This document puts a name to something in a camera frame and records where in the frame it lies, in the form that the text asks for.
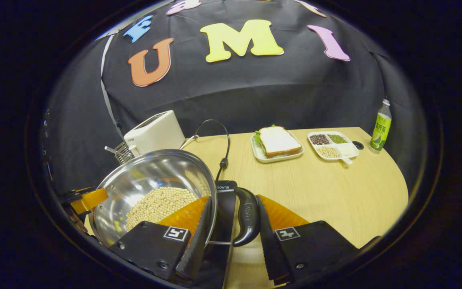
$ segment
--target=wooden table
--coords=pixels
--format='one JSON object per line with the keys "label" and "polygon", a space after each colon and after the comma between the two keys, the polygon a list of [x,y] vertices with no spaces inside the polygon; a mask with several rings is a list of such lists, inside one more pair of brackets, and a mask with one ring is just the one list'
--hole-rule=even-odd
{"label": "wooden table", "polygon": [[[308,133],[336,130],[362,143],[353,163],[324,161],[313,150]],[[407,205],[407,187],[400,169],[382,150],[372,153],[368,135],[361,128],[318,128],[290,130],[305,152],[297,159],[260,163],[251,148],[253,133],[231,135],[229,165],[221,180],[233,180],[253,194],[280,203],[310,222],[323,220],[332,225],[352,245],[362,247],[383,235],[400,217]],[[225,135],[200,137],[184,150],[196,154],[207,164],[213,177],[225,154]],[[235,221],[234,234],[239,231]],[[224,288],[272,288],[263,258],[261,239],[232,248]]]}

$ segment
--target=orange letter u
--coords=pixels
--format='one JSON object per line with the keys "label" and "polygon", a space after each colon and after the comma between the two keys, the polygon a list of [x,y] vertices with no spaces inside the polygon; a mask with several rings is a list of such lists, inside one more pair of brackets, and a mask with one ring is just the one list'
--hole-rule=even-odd
{"label": "orange letter u", "polygon": [[130,58],[128,64],[130,64],[132,68],[132,80],[136,86],[148,86],[162,79],[165,74],[168,73],[170,69],[169,44],[172,41],[174,41],[173,38],[167,38],[152,46],[152,49],[158,51],[158,67],[151,73],[145,71],[145,55],[147,55],[147,49],[140,51]]}

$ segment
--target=pink letter i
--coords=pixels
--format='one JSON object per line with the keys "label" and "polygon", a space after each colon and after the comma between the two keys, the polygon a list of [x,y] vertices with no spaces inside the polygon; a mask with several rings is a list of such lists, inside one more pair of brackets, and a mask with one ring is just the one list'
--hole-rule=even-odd
{"label": "pink letter i", "polygon": [[310,28],[312,31],[315,31],[322,40],[322,42],[324,42],[324,45],[326,46],[326,51],[324,51],[324,53],[328,57],[343,61],[351,60],[351,58],[347,54],[345,54],[343,50],[341,50],[340,45],[332,36],[332,31],[315,25],[308,25],[308,28]]}

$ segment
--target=pot handle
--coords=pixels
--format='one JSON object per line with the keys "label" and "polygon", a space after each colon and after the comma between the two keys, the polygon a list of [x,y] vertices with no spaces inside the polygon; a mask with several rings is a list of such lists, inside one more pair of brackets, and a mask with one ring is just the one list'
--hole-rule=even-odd
{"label": "pot handle", "polygon": [[260,232],[259,206],[253,193],[244,188],[235,187],[234,192],[240,200],[238,208],[238,223],[240,233],[231,242],[233,247],[249,244]]}

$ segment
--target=green bottle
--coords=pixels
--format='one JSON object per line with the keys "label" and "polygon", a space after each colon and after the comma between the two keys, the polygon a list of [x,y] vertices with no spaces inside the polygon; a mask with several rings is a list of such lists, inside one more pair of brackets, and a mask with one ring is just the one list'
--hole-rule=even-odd
{"label": "green bottle", "polygon": [[383,106],[377,112],[377,121],[375,122],[374,132],[370,140],[370,150],[373,153],[380,153],[385,146],[386,138],[391,125],[390,101],[383,99]]}

